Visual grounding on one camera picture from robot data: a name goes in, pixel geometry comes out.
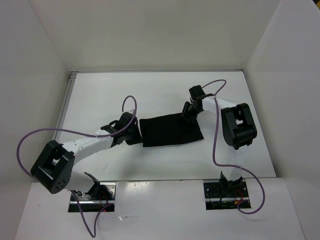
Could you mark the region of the black skirt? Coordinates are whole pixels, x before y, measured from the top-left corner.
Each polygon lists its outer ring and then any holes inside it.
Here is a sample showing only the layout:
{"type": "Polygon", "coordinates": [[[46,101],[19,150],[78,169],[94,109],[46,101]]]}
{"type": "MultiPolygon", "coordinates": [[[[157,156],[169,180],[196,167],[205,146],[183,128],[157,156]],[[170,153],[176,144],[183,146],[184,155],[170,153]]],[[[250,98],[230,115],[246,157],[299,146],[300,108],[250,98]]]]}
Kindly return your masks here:
{"type": "Polygon", "coordinates": [[[199,124],[180,113],[145,118],[139,121],[144,148],[184,145],[204,139],[199,124]]]}

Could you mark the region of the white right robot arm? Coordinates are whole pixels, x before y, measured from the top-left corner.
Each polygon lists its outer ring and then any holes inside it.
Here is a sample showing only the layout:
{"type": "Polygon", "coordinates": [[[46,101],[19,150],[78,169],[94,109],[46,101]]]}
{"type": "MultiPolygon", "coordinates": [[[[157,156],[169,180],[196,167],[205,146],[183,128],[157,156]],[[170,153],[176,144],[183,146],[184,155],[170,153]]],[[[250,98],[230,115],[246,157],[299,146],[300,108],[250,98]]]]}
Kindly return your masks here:
{"type": "Polygon", "coordinates": [[[250,107],[246,103],[230,103],[213,94],[201,95],[185,102],[182,117],[194,122],[202,112],[209,112],[216,116],[212,159],[217,167],[222,168],[219,191],[223,196],[229,197],[242,187],[243,171],[255,176],[244,168],[244,161],[247,147],[258,135],[257,128],[250,107]],[[222,130],[223,140],[230,154],[229,159],[221,163],[216,159],[219,130],[222,130]]]}

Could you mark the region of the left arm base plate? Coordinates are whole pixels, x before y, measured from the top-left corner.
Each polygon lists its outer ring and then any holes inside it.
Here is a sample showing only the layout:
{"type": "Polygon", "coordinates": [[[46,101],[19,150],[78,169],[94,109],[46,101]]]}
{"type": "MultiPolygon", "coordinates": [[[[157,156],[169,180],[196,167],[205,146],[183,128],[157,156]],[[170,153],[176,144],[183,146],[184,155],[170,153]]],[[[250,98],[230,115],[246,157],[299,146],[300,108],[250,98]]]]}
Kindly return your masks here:
{"type": "Polygon", "coordinates": [[[84,213],[114,212],[116,188],[116,182],[101,182],[87,193],[81,191],[74,193],[84,213]]]}

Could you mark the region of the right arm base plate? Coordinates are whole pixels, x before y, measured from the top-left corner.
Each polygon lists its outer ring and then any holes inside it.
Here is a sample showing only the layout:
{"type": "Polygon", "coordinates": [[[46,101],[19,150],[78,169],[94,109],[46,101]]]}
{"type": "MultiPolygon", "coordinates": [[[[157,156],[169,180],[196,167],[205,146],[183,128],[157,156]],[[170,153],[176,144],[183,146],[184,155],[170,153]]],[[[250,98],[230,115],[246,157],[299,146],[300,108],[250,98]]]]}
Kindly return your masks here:
{"type": "Polygon", "coordinates": [[[229,193],[223,193],[218,180],[203,182],[204,198],[206,210],[232,210],[237,209],[240,203],[240,209],[250,209],[251,203],[247,184],[244,181],[242,185],[229,193]]]}

